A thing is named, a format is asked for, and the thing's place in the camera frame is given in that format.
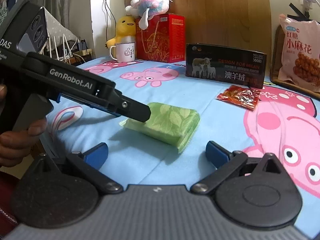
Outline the person's left hand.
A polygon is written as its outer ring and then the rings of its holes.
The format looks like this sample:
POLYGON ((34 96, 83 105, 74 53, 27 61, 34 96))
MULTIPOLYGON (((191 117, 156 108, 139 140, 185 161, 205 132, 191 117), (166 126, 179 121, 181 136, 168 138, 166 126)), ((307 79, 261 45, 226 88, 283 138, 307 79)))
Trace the person's left hand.
POLYGON ((36 120, 27 130, 7 131, 1 134, 1 166, 14 167, 30 154, 40 135, 47 128, 47 119, 36 120))

